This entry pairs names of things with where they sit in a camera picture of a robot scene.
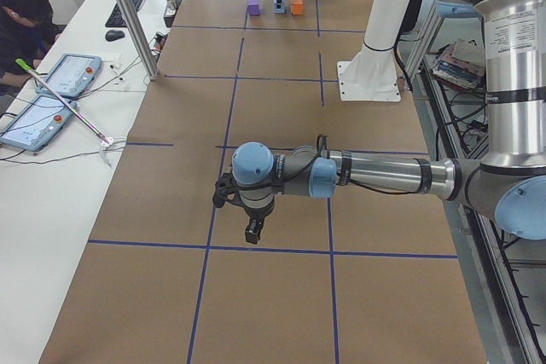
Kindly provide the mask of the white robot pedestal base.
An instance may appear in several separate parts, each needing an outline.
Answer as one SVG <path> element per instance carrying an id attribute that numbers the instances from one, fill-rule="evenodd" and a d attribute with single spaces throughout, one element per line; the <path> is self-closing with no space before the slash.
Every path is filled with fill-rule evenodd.
<path id="1" fill-rule="evenodd" d="M 374 0 L 361 50 L 337 63 L 342 101 L 401 101 L 393 53 L 410 0 Z"/>

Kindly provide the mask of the lower teach pendant tablet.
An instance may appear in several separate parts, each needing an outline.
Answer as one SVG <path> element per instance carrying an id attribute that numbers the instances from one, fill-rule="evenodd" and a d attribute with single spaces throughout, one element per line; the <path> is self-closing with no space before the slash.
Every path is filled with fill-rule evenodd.
<path id="1" fill-rule="evenodd" d="M 1 143 L 37 152 L 58 134 L 73 112 L 59 100 L 38 95 L 1 132 Z"/>

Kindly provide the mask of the purple foam block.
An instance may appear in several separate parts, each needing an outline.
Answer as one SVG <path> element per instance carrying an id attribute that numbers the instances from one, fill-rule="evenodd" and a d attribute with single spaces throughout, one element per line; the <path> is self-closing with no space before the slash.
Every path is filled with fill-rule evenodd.
<path id="1" fill-rule="evenodd" d="M 248 0 L 247 13 L 249 16 L 260 16 L 260 2 L 259 0 Z"/>

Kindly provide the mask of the orange foam block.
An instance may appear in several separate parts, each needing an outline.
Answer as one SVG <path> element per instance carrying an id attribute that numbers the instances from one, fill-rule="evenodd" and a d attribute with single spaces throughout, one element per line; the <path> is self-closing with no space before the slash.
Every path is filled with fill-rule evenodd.
<path id="1" fill-rule="evenodd" d="M 294 16 L 302 15 L 305 11 L 304 0 L 291 0 L 290 10 L 291 10 L 291 15 L 294 15 Z"/>

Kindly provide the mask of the teach pendant tablet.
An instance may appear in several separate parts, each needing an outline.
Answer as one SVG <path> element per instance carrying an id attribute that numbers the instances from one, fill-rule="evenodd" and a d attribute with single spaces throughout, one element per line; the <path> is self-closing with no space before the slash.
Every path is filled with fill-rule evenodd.
<path id="1" fill-rule="evenodd" d="M 99 56 L 65 53 L 44 81 L 63 98 L 74 100 L 90 86 L 101 68 Z"/>
<path id="2" fill-rule="evenodd" d="M 1 143 L 37 152 L 58 134 L 73 112 L 59 100 L 38 95 L 1 132 Z"/>

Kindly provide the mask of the stack of books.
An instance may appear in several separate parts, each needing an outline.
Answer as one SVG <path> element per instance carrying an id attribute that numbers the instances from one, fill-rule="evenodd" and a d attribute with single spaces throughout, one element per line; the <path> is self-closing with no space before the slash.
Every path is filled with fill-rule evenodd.
<path id="1" fill-rule="evenodd" d="M 485 50 L 475 41 L 457 39 L 439 52 L 432 74 L 462 89 L 475 89 L 485 79 Z"/>

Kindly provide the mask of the light blue foam block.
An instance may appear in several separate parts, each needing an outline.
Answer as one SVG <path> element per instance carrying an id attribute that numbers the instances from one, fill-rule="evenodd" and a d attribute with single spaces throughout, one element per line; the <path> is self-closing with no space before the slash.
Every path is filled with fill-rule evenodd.
<path id="1" fill-rule="evenodd" d="M 285 14 L 285 3 L 284 2 L 273 2 L 273 11 L 275 14 Z"/>

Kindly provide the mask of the aluminium frame post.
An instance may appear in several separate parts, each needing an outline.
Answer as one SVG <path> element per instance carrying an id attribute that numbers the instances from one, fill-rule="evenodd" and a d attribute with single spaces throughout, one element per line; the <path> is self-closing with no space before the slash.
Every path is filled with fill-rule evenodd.
<path id="1" fill-rule="evenodd" d="M 138 56 L 146 70 L 150 81 L 154 81 L 158 76 L 157 64 L 152 52 L 148 46 L 144 30 L 137 16 L 137 11 L 131 0 L 116 0 L 122 15 L 125 19 L 127 29 L 136 48 Z"/>

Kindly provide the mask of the person in black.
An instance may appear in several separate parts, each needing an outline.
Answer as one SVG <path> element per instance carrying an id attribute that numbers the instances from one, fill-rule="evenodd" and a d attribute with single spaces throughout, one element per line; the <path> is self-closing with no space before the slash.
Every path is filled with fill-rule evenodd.
<path id="1" fill-rule="evenodd" d="M 49 0 L 1 0 L 1 94 L 16 95 L 30 78 L 16 60 L 38 66 L 61 28 Z"/>

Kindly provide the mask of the green tipped metal rod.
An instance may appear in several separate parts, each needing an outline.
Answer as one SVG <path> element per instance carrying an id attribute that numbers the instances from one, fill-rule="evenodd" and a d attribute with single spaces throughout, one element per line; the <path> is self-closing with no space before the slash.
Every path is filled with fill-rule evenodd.
<path id="1" fill-rule="evenodd" d="M 15 63 L 21 67 L 26 73 L 32 76 L 40 85 L 42 85 L 50 94 L 54 96 L 63 106 L 70 110 L 88 129 L 90 129 L 101 141 L 104 147 L 111 147 L 113 145 L 113 138 L 111 136 L 105 136 L 97 127 L 95 127 L 88 119 L 78 113 L 71 104 L 63 98 L 57 91 L 50 87 L 39 75 L 31 68 L 23 59 L 17 58 Z"/>

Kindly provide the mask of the black computer mouse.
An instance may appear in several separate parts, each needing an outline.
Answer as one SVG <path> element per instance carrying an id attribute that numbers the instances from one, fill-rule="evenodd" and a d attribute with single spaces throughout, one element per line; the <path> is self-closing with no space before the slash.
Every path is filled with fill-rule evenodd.
<path id="1" fill-rule="evenodd" d="M 111 29 L 105 33 L 105 40 L 109 43 L 120 40 L 125 37 L 125 33 L 119 29 Z"/>

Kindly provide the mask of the upper teach pendant tablet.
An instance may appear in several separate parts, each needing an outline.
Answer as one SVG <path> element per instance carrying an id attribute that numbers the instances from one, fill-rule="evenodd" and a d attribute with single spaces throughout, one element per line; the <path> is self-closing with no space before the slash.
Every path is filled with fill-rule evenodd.
<path id="1" fill-rule="evenodd" d="M 90 86 L 101 68 L 99 56 L 65 53 L 44 81 L 63 98 L 74 100 Z"/>

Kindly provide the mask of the metal cup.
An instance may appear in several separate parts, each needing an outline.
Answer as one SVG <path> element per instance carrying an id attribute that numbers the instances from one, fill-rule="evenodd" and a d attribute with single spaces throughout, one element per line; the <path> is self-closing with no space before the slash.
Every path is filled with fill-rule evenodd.
<path id="1" fill-rule="evenodd" d="M 174 13 L 177 10 L 177 0 L 166 0 L 166 9 Z"/>

